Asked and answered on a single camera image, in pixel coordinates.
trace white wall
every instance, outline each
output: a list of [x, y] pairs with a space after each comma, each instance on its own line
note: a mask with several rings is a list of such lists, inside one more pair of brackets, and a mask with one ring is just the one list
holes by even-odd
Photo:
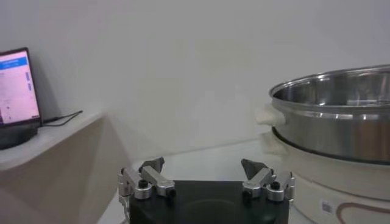
[[390, 1], [2, 0], [45, 114], [103, 108], [135, 159], [255, 138], [286, 79], [390, 62]]

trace stainless steel pot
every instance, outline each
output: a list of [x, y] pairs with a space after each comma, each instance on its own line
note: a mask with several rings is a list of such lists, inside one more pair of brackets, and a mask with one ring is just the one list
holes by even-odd
[[390, 65], [331, 71], [273, 87], [258, 117], [307, 152], [390, 164]]

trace black screw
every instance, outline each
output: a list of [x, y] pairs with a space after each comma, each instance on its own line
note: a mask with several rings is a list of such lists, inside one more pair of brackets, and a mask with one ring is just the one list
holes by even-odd
[[278, 181], [274, 181], [271, 183], [272, 190], [279, 190], [279, 188], [280, 188], [280, 183]]
[[175, 189], [166, 190], [166, 196], [168, 200], [172, 200], [176, 196], [176, 190]]
[[252, 193], [249, 192], [249, 191], [244, 191], [243, 192], [243, 200], [244, 200], [244, 202], [248, 203], [248, 202], [251, 201], [251, 199], [252, 199]]
[[138, 182], [138, 187], [140, 188], [140, 189], [144, 189], [144, 188], [147, 188], [147, 185], [148, 185], [149, 183], [146, 181], [146, 180], [140, 180], [139, 182]]

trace label sticker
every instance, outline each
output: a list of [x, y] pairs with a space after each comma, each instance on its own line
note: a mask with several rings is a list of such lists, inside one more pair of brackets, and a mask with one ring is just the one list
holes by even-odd
[[320, 206], [321, 213], [323, 214], [333, 215], [335, 213], [334, 206], [329, 201], [325, 201], [324, 199], [321, 199], [319, 201], [319, 206]]

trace blue screen header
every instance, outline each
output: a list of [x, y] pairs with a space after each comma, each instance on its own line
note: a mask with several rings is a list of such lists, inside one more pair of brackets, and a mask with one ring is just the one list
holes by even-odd
[[0, 70], [19, 67], [27, 65], [27, 57], [11, 59], [7, 61], [0, 61]]

